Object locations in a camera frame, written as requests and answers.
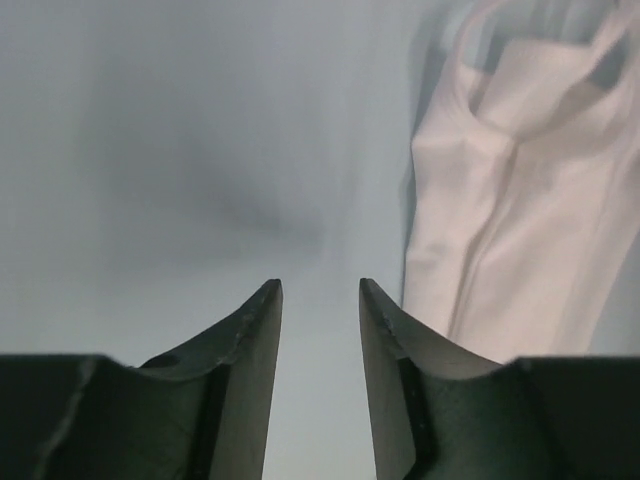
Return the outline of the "white tank top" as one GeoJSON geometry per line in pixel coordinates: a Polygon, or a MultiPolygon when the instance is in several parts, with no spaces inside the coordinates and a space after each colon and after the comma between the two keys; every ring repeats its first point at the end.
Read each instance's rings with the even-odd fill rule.
{"type": "Polygon", "coordinates": [[[639,231],[639,5],[609,1],[588,42],[524,35],[466,61],[506,8],[461,24],[412,140],[403,306],[502,364],[590,343],[639,231]]]}

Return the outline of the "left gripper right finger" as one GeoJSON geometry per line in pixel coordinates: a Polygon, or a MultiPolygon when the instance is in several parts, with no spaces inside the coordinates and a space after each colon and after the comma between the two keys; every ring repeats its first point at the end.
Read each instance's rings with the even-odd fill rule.
{"type": "Polygon", "coordinates": [[[380,479],[635,479],[639,361],[504,365],[404,312],[373,280],[359,316],[380,479]]]}

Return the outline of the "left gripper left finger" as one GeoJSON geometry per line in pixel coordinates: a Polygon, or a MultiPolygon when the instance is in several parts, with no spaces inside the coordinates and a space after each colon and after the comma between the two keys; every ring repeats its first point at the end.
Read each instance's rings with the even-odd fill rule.
{"type": "Polygon", "coordinates": [[[283,291],[139,367],[98,354],[1,359],[5,479],[258,479],[283,291]]]}

